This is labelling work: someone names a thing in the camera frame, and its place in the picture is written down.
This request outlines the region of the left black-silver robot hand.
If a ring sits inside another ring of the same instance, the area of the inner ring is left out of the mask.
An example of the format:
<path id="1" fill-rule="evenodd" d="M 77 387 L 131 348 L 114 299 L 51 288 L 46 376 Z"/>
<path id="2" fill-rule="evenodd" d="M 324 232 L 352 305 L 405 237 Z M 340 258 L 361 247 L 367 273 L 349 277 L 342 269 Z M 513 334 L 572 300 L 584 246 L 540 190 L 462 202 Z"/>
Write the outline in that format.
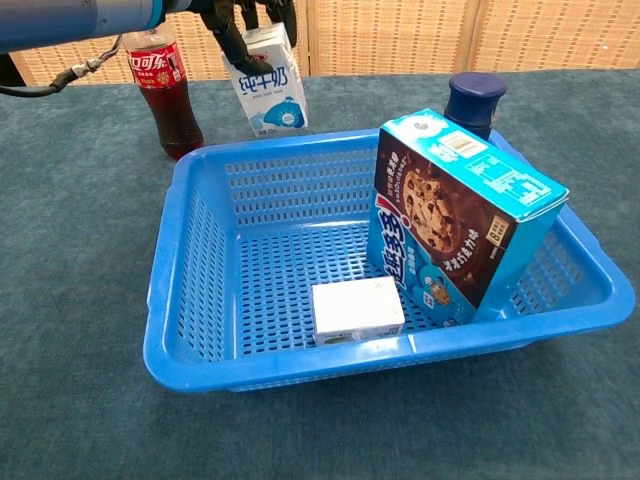
<path id="1" fill-rule="evenodd" d="M 295 5 L 289 0 L 264 1 L 163 1 L 160 22 L 169 13 L 188 11 L 199 14 L 205 27 L 213 34 L 222 53 L 239 72 L 248 76 L 265 75 L 273 72 L 273 67 L 264 60 L 251 55 L 235 23 L 234 7 L 240 6 L 241 14 L 248 30 L 259 26 L 256 4 L 265 7 L 272 23 L 283 23 L 290 45 L 297 43 L 297 18 Z"/>

